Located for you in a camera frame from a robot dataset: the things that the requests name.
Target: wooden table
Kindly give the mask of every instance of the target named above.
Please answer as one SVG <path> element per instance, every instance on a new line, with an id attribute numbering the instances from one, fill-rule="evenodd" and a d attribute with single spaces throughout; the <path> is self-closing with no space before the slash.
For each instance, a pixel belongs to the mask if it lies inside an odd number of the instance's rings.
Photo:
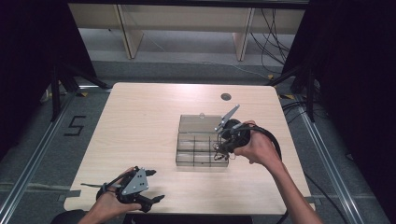
<path id="1" fill-rule="evenodd" d="M 221 99 L 229 93 L 232 99 Z M 241 121 L 254 119 L 277 138 L 283 162 L 302 194 L 310 196 L 290 131 L 276 91 L 264 86 L 118 83 L 98 121 L 71 190 L 66 210 L 88 211 L 97 189 L 81 183 L 109 182 L 128 167 L 157 171 L 148 177 L 149 190 L 142 195 L 165 198 L 153 205 L 157 214 L 283 214 L 285 205 L 267 170 L 248 159 L 230 160 L 227 168 L 176 166 L 180 115 L 233 115 Z"/>

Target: forearm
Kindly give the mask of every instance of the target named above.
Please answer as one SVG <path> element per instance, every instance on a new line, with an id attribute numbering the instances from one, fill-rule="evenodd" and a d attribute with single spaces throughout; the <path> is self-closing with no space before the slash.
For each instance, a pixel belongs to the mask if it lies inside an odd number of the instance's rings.
<path id="1" fill-rule="evenodd" d="M 280 162 L 270 171 L 293 223 L 322 223 L 317 213 L 297 189 L 285 165 Z"/>

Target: wire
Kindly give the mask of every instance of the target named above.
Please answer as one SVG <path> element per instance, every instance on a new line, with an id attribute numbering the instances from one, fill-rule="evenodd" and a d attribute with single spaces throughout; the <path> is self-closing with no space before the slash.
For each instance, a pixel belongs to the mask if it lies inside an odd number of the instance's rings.
<path id="1" fill-rule="evenodd" d="M 105 189 L 107 189 L 108 187 L 114 185 L 118 180 L 124 178 L 125 176 L 131 175 L 133 172 L 135 172 L 135 170 L 132 170 L 130 172 L 126 172 L 122 175 L 119 175 L 119 176 L 117 176 L 117 178 L 112 180 L 110 183 L 105 183 L 103 185 L 94 185 L 94 184 L 86 184 L 86 183 L 81 183 L 80 185 L 91 187 L 91 188 L 105 188 Z"/>
<path id="2" fill-rule="evenodd" d="M 282 57 L 282 60 L 283 60 L 283 62 L 285 62 L 287 57 L 286 57 L 286 55 L 285 55 L 285 53 L 284 53 L 283 51 L 285 50 L 286 52 L 289 52 L 290 49 L 287 48 L 285 45 L 283 45 L 283 44 L 279 41 L 279 39 L 277 38 L 277 31 L 276 31 L 276 9 L 274 8 L 274 9 L 272 10 L 272 19 L 273 19 L 273 20 L 272 20 L 271 25 L 269 24 L 269 22 L 268 22 L 268 20 L 267 20 L 267 18 L 266 18 L 266 16 L 265 16 L 263 10 L 262 10 L 262 16 L 264 17 L 265 23 L 267 24 L 267 27 L 268 27 L 268 30 L 269 30 L 268 36 L 265 36 L 265 34 L 262 34 L 262 35 L 264 36 L 264 38 L 266 39 L 266 42 L 265 42 L 265 43 L 270 43 L 270 44 L 273 45 L 274 47 L 278 48 L 279 53 L 280 53 L 280 55 L 281 55 L 281 57 Z M 274 38 L 276 44 L 272 43 L 272 42 L 269 40 L 269 37 L 270 37 L 270 36 L 272 36 L 272 37 Z"/>
<path id="3" fill-rule="evenodd" d="M 289 108 L 293 108 L 293 107 L 297 107 L 297 106 L 305 105 L 305 104 L 306 104 L 306 102 L 296 101 L 296 102 L 293 102 L 293 103 L 290 103 L 290 104 L 282 105 L 282 109 L 283 109 L 283 111 L 285 111 L 285 110 L 287 110 Z"/>
<path id="4" fill-rule="evenodd" d="M 286 210 L 285 214 L 280 218 L 280 220 L 276 224 L 281 224 L 285 219 L 289 216 L 288 210 Z"/>
<path id="5" fill-rule="evenodd" d="M 291 108 L 289 108 L 288 112 L 285 113 L 285 117 L 290 113 L 290 111 L 292 111 L 295 107 L 298 107 L 298 106 L 303 106 L 303 105 L 292 106 Z"/>
<path id="6" fill-rule="evenodd" d="M 301 116 L 303 113 L 306 113 L 306 110 L 303 111 L 303 112 L 301 112 L 301 113 L 299 113 L 298 115 L 296 115 L 293 119 L 289 120 L 289 121 L 288 121 L 288 124 L 292 123 L 295 119 L 297 119 L 297 118 L 298 118 L 299 116 Z"/>
<path id="7" fill-rule="evenodd" d="M 273 53 L 271 53 L 268 49 L 265 48 L 266 44 L 262 45 L 260 43 L 260 41 L 258 41 L 256 39 L 256 37 L 254 36 L 253 33 L 250 33 L 250 35 L 253 37 L 254 41 L 256 42 L 257 46 L 259 47 L 259 49 L 262 50 L 262 55 L 265 52 L 268 56 L 270 56 L 272 59 L 274 59 L 275 61 L 277 61 L 280 64 L 284 64 L 284 62 L 280 61 Z"/>
<path id="8" fill-rule="evenodd" d="M 127 15 L 127 16 L 132 20 L 132 22 L 134 23 L 134 25 L 138 26 L 137 22 L 134 20 L 134 17 L 131 15 L 131 13 L 125 13 L 124 15 Z M 159 49 L 161 49 L 163 52 L 165 52 L 165 53 L 167 52 L 162 46 L 160 46 L 160 45 L 159 45 L 158 43 L 156 43 L 152 38 L 150 38 L 149 35 L 147 35 L 147 34 L 144 33 L 143 31 L 142 31 L 142 33 L 143 33 L 144 36 L 145 36 L 148 40 L 150 40 L 155 46 L 157 46 L 157 47 L 158 47 Z M 170 58 L 177 59 L 177 60 L 181 60 L 181 61 L 185 61 L 185 62 L 188 62 L 188 63 L 203 63 L 203 64 L 209 63 L 209 64 L 217 64 L 217 65 L 227 65 L 227 66 L 234 67 L 234 68 L 236 68 L 236 69 L 238 69 L 238 70 L 240 70 L 240 71 L 242 71 L 242 72 L 250 73 L 250 74 L 253 74 L 253 75 L 258 75 L 258 76 L 260 76 L 260 77 L 263 77 L 263 78 L 265 78 L 265 79 L 270 80 L 269 77 L 266 77 L 266 76 L 263 75 L 263 74 L 251 72 L 251 71 L 245 70 L 245 69 L 240 68 L 240 67 L 238 67 L 238 66 L 236 66 L 236 65 L 233 65 L 233 64 L 227 64 L 227 63 L 213 63 L 213 62 L 197 62 L 197 61 L 191 61 L 191 60 L 187 60 L 187 59 L 184 59 L 184 58 L 178 58 L 178 57 L 170 57 Z"/>
<path id="9" fill-rule="evenodd" d="M 341 212 L 341 210 L 338 208 L 337 204 L 335 204 L 335 202 L 329 197 L 329 195 L 326 194 L 326 192 L 305 172 L 304 175 L 306 176 L 307 179 L 309 179 L 312 184 L 315 185 L 315 187 L 318 188 L 318 190 L 320 190 L 320 192 L 327 198 L 327 200 L 329 200 L 329 202 L 332 204 L 332 206 L 335 208 L 335 210 L 337 211 L 337 213 L 340 215 L 341 219 L 344 220 L 344 223 L 347 224 L 347 219 L 344 217 L 343 213 Z"/>
<path id="10" fill-rule="evenodd" d="M 314 114 L 315 114 L 316 116 L 320 117 L 321 119 L 330 119 L 328 115 L 326 115 L 326 117 L 324 117 L 324 116 L 319 115 L 318 113 L 315 113 L 316 110 L 314 110 Z"/>

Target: gray floor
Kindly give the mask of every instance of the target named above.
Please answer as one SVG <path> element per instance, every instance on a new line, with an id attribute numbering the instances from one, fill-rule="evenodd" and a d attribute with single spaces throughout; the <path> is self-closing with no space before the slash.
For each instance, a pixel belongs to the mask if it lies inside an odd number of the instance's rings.
<path id="1" fill-rule="evenodd" d="M 231 34 L 205 32 L 152 32 L 146 31 L 137 56 L 126 59 L 120 32 L 117 30 L 80 30 L 99 78 L 108 84 L 130 82 L 216 83 L 239 85 L 263 85 L 272 74 L 262 68 L 262 51 L 250 38 L 243 62 L 237 62 Z M 289 46 L 292 35 L 282 35 L 282 43 Z M 276 48 L 270 49 L 280 59 Z M 269 57 L 263 63 L 278 72 L 281 64 Z M 79 79 L 80 85 L 91 85 Z M 288 94 L 292 78 L 279 84 L 279 94 Z M 60 127 L 49 144 L 46 154 L 35 171 L 29 187 L 8 223 L 50 223 L 53 217 L 64 211 L 64 196 L 73 182 L 75 173 L 89 144 L 92 133 L 109 95 L 108 91 L 89 89 L 86 97 L 73 96 Z M 282 99 L 282 105 L 293 100 Z M 347 159 L 347 149 L 331 120 L 320 105 L 315 105 L 316 124 L 333 160 L 346 182 L 365 223 L 389 223 L 381 207 L 370 191 L 353 161 Z M 286 116 L 290 132 L 303 169 L 324 189 L 343 210 L 332 182 L 324 169 L 318 151 L 309 135 L 298 109 Z M 51 102 L 43 102 L 20 143 L 12 148 L 0 163 L 0 201 L 12 188 L 41 137 L 50 126 Z M 68 126 L 74 116 L 75 124 L 84 126 L 79 136 Z M 319 215 L 326 223 L 343 223 L 331 203 L 309 180 L 308 186 L 316 199 Z M 280 216 L 254 216 L 254 223 L 276 223 Z M 121 223 L 122 217 L 109 223 Z"/>

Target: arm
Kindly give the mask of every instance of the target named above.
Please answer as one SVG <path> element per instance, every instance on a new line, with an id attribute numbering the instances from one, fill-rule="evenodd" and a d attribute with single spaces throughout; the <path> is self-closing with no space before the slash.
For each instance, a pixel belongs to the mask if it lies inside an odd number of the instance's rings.
<path id="1" fill-rule="evenodd" d="M 267 168 L 276 182 L 293 223 L 322 223 L 320 217 L 295 186 L 286 166 L 280 160 L 267 136 L 251 131 L 250 142 L 244 147 L 236 148 L 234 154 L 245 156 L 250 164 L 258 163 Z"/>

